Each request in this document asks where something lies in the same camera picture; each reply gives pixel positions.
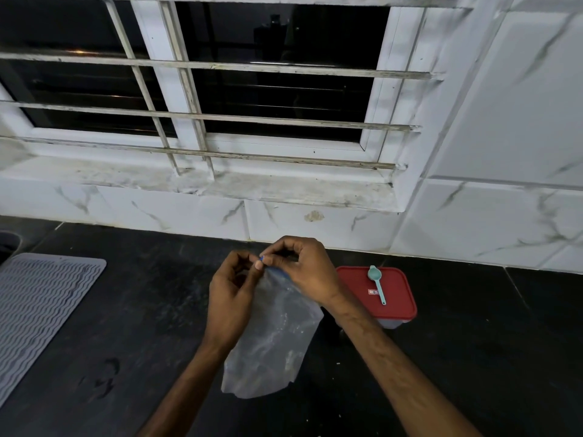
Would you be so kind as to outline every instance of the hand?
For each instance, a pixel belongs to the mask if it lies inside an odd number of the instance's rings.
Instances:
[[[298,262],[274,254],[283,249],[296,252],[299,256]],[[325,308],[345,293],[344,285],[340,282],[324,245],[316,239],[284,236],[267,247],[260,256],[263,256],[263,264],[288,273],[304,295]]]
[[[216,271],[210,282],[209,314],[201,346],[226,357],[237,344],[249,323],[255,286],[263,275],[257,263],[261,264],[259,258],[248,251],[232,251]],[[238,274],[243,270],[249,270],[247,278]]]

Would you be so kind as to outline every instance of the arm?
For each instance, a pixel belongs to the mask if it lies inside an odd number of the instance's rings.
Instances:
[[[281,249],[294,250],[299,255],[298,262],[274,254]],[[304,294],[334,316],[388,397],[408,435],[480,436],[339,280],[321,243],[285,236],[262,255],[263,264],[286,271]]]
[[[253,292],[263,274],[261,267],[253,266],[257,261],[249,252],[231,252],[217,270],[210,283],[202,342],[138,437],[179,437],[190,430],[217,371],[249,323]],[[244,269],[249,270],[247,278],[237,274]]]

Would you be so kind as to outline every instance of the teal measuring spoon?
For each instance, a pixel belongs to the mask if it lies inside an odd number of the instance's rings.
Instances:
[[[381,270],[376,268],[374,265],[371,265],[368,269],[367,275],[368,278],[374,281],[374,283],[377,285],[378,295],[381,297],[381,303],[386,305],[387,301],[385,301],[385,295],[383,294],[383,288],[381,287],[381,278],[383,273],[381,273]]]

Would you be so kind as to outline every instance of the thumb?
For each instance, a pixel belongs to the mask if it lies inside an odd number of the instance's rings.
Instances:
[[[257,269],[255,265],[251,266],[245,282],[241,286],[239,293],[253,297],[253,292],[261,276],[263,276],[263,268]]]
[[[290,277],[295,271],[295,266],[297,265],[297,263],[279,255],[265,255],[263,256],[262,262],[268,267],[276,267],[285,271]]]

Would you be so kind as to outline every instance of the plastic container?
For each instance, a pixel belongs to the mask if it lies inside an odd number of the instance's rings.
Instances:
[[[379,267],[383,273],[381,286],[387,301],[381,303],[374,281],[367,276],[368,267],[338,267],[336,271],[349,290],[368,309],[383,328],[394,329],[417,316],[417,305],[407,278],[396,268]]]

